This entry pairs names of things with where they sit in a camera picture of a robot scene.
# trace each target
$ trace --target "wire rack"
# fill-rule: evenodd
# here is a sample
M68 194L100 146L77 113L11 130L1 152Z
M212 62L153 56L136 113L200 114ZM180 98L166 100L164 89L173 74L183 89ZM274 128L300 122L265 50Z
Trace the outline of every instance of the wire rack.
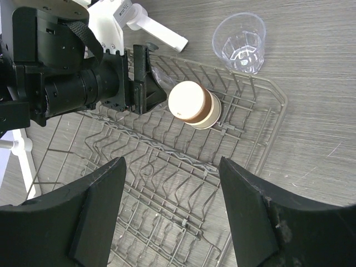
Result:
M156 54L151 63L215 93L219 122L196 130L167 109L138 116L101 105L52 119L38 183L50 192L123 156L127 178L108 266L234 266L217 167L228 157L260 175L288 99L266 78Z

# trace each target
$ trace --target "white plastic bracket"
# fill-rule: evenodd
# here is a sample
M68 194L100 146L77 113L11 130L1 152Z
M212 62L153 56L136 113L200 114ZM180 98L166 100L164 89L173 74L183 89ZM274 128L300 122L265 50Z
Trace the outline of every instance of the white plastic bracket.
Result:
M39 184L32 184L36 175L36 168L32 158L32 141L27 138L25 129L12 131L14 142L11 148L12 153L18 157L26 192L29 192L27 199L32 199L42 195Z
M91 1L74 0L87 7ZM88 8L89 28L101 42L104 51L110 54L117 51L125 53L122 28L128 25L132 30L143 29L163 43L181 52L188 40L158 22L151 19L140 4L132 4L131 0L100 0Z

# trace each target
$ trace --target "rack tine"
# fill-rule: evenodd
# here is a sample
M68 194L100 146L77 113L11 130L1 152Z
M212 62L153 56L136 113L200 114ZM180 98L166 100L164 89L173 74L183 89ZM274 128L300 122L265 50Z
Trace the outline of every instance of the rack tine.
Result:
M112 146L113 144L117 143L118 140L120 139L120 137L121 137L121 133L119 132L119 133L118 133L118 136L117 136L117 139L116 139L115 141L112 141L112 142L106 144L105 146L103 146L103 147L101 148L100 153L102 153L102 155L105 157L106 161L109 161L109 159L107 158L107 156L105 156L103 150L104 150L105 148L107 148L107 147L109 147L109 146Z
M196 132L196 128L194 128L193 133L190 135L190 139L189 139L189 140L187 141L187 143L185 144L184 153L187 153L188 148L189 148L189 146L190 146L190 143L191 143L192 140L193 140L193 137L194 137L195 132Z
M185 179L185 180L176 188L176 190L174 191L174 197L176 198L177 206L180 205L179 199L178 199L178 197L177 197L177 192L178 192L179 188L181 188L186 182L189 181L190 177L191 177L191 176L188 176L188 178Z
M171 122L168 125L168 129L162 133L162 139L161 140L162 140L163 144L165 143L165 138L167 136L167 133L169 132L170 128L172 127L173 121L174 121L174 116L172 116Z
M209 201L212 199L212 197L215 196L216 192L217 192L217 189L214 190L214 192L209 196L209 198L205 201L205 203L203 204L203 206L201 208L201 214L202 214L203 221L205 220L205 217L206 217L206 213L204 211L205 207L207 206Z
M182 127L180 128L179 133L177 134L177 136L176 136L176 137L174 137L174 145L173 145L173 148L175 148L175 147L176 147L176 145L177 145L178 138L179 138L179 136L181 135L181 133L182 133L182 131L183 131L184 125L185 125L185 124L184 124L184 123L182 123Z
M170 176L168 176L167 178L166 178L166 180L164 180L163 181L163 183L162 183L162 190L163 190L163 192L164 192L164 194L165 194L165 199L167 199L167 192L166 192L166 190L165 190L165 188L164 188L164 186L165 186L165 183L166 182L168 182L168 180L170 180L172 177L174 177L176 174L178 173L178 170L176 170L173 174L171 174Z
M188 197L188 199L187 199L187 204L188 204L188 207L189 207L189 213L191 213L191 211L192 211L192 207L191 207L191 205L190 205L190 200L191 200L191 198L195 195L195 193L198 192L198 190L202 187L203 184L204 184L204 183L201 183L201 184L189 195L189 197Z

